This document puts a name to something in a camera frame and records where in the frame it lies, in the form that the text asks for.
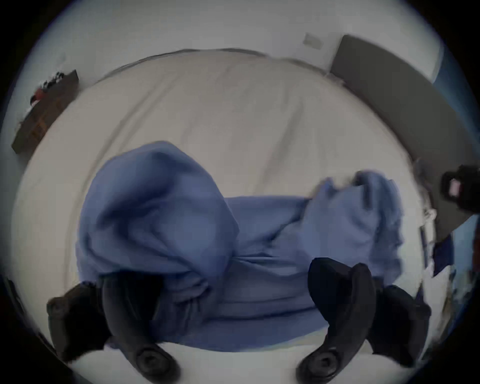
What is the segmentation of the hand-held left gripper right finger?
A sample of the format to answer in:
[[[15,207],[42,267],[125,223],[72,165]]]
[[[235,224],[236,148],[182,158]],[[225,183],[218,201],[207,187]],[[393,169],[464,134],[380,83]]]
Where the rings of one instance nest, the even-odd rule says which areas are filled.
[[[419,359],[432,314],[422,287],[412,297],[396,285],[384,285],[363,263],[349,267],[329,258],[315,258],[309,266],[308,290],[328,331],[323,344],[297,366],[299,383],[329,383],[364,341],[374,355],[405,368]]]

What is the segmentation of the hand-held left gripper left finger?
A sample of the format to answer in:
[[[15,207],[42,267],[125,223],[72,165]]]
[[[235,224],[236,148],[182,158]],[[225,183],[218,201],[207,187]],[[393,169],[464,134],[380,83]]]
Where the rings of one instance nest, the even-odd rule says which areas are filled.
[[[151,330],[162,285],[151,274],[108,274],[51,298],[46,311],[57,357],[72,363],[111,344],[149,382],[178,381],[177,361],[157,345]]]

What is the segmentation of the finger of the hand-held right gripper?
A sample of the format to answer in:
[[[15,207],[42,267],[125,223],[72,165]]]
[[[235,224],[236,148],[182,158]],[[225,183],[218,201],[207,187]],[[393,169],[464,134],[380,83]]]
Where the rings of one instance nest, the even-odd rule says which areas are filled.
[[[441,176],[441,196],[467,212],[480,211],[480,168],[460,165]]]

